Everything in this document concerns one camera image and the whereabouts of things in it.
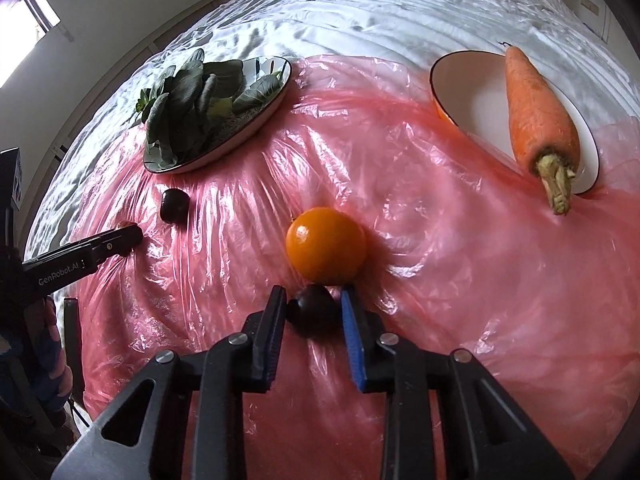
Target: window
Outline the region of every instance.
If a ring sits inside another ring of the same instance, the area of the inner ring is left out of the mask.
[[[0,15],[0,87],[59,22],[49,0],[21,0]]]

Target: black fruit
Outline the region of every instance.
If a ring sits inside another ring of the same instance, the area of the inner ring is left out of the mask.
[[[342,310],[322,285],[307,285],[287,305],[287,320],[305,338],[331,335],[342,325]]]
[[[189,217],[189,195],[175,187],[162,193],[160,202],[160,218],[167,224],[185,225]]]

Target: wrinkled plastic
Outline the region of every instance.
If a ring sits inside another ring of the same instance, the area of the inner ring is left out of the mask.
[[[334,206],[369,232],[366,305],[422,348],[472,350],[583,478],[640,389],[638,120],[595,132],[598,183],[558,218],[536,179],[437,117],[426,75],[344,57],[299,69],[261,133],[207,168],[147,173],[139,130],[102,157],[74,238],[135,221],[145,241],[78,284],[89,412],[159,349],[210,348],[274,284],[295,294],[287,227]],[[159,219],[167,187],[191,197],[187,228]],[[250,478],[376,478],[383,404],[357,392],[339,337],[288,328],[273,389],[246,396]]]

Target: wall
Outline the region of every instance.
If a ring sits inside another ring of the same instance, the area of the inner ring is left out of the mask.
[[[54,138],[100,78],[136,44],[199,1],[52,0],[62,26],[40,40],[0,88],[0,150],[20,146],[26,199]],[[25,202],[20,212],[30,207]],[[18,232],[20,222],[24,219],[18,217]]]
[[[611,53],[618,58],[620,63],[629,73],[640,82],[640,59],[636,51],[622,30],[620,23],[612,14],[604,0],[588,0],[596,5],[589,10],[584,0],[564,0],[567,6],[585,23],[596,36],[602,38],[609,47]]]

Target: white fabric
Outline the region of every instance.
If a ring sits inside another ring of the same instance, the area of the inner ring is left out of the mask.
[[[127,127],[140,89],[197,47],[206,60],[371,56],[428,70],[443,54],[517,44],[591,128],[640,116],[638,85],[562,0],[233,0],[149,59],[71,145],[27,243],[28,257],[68,243],[92,169]],[[57,294],[62,304],[65,291]]]

